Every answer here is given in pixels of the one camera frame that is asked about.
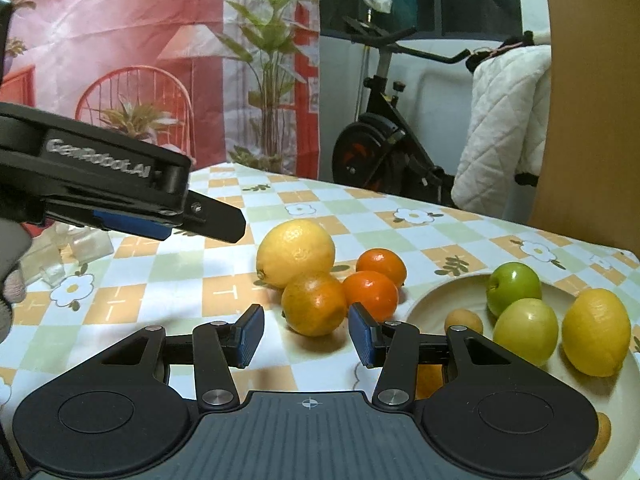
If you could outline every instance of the table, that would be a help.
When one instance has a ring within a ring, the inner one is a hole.
[[[640,338],[640,264],[627,251],[234,164],[194,172],[190,187],[242,208],[244,237],[229,245],[179,230],[164,242],[112,233],[111,256],[86,269],[67,259],[68,277],[54,291],[42,282],[31,285],[26,300],[15,307],[15,326],[0,351],[0,404],[5,402],[0,420],[5,428],[30,391],[132,332],[161,324],[168,335],[191,333],[203,322],[233,322],[252,303],[265,308],[265,330],[251,365],[233,371],[241,397],[248,390],[354,388],[370,395],[379,371],[358,366],[346,327],[318,339],[296,335],[281,316],[278,293],[255,274],[261,240],[292,218],[311,218],[332,235],[339,278],[354,271],[366,249],[384,247],[399,254],[408,275],[398,319],[454,274],[487,272],[519,260],[542,280],[572,294],[588,287],[612,290],[628,309],[634,337]],[[447,270],[448,258],[462,264]],[[640,340],[630,347],[640,358]],[[193,398],[191,368],[172,367],[170,385]]]

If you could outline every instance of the crosshair mark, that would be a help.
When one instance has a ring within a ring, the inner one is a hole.
[[[312,408],[315,408],[318,404],[322,404],[322,402],[318,402],[317,400],[309,397],[308,399],[305,399],[302,402],[299,402],[299,404],[302,404],[306,409],[311,410]]]

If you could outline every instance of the red chair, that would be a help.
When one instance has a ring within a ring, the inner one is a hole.
[[[102,112],[121,109],[120,100],[152,104],[167,112],[177,124],[158,133],[158,146],[187,155],[195,164],[193,107],[184,85],[172,74],[155,66],[127,66],[113,70],[92,83],[76,107],[76,120],[105,127]]]

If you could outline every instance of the green apple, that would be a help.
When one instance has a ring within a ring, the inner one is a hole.
[[[500,317],[514,301],[523,298],[542,299],[540,278],[531,267],[520,262],[502,264],[486,282],[486,304],[495,317]]]
[[[558,344],[556,313],[542,300],[518,300],[498,318],[494,343],[535,366],[542,366]]]

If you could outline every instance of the quilted blanket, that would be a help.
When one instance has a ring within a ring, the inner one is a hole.
[[[474,72],[471,120],[451,197],[501,218],[516,173],[540,174],[549,114],[551,46],[510,50]]]

